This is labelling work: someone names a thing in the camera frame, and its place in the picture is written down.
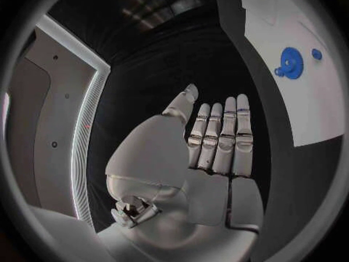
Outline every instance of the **led light strip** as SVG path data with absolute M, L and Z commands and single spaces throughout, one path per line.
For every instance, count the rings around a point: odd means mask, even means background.
M 87 222 L 91 227 L 94 227 L 87 195 L 87 153 L 91 126 L 93 124 L 99 98 L 111 68 L 95 52 L 47 15 L 42 17 L 37 27 L 96 70 L 79 110 L 73 135 L 70 159 L 72 198 L 76 217 L 79 220 Z

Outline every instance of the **robotic hand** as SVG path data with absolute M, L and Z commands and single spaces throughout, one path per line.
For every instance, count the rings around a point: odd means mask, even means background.
M 261 196 L 249 179 L 248 98 L 229 97 L 224 112 L 216 103 L 211 114 L 202 104 L 186 143 L 183 133 L 197 98 L 196 86 L 189 85 L 114 152 L 106 167 L 108 192 L 116 200 L 112 215 L 126 237 L 160 260 L 201 261 L 195 249 L 225 240 L 227 261 L 241 261 L 263 221 Z

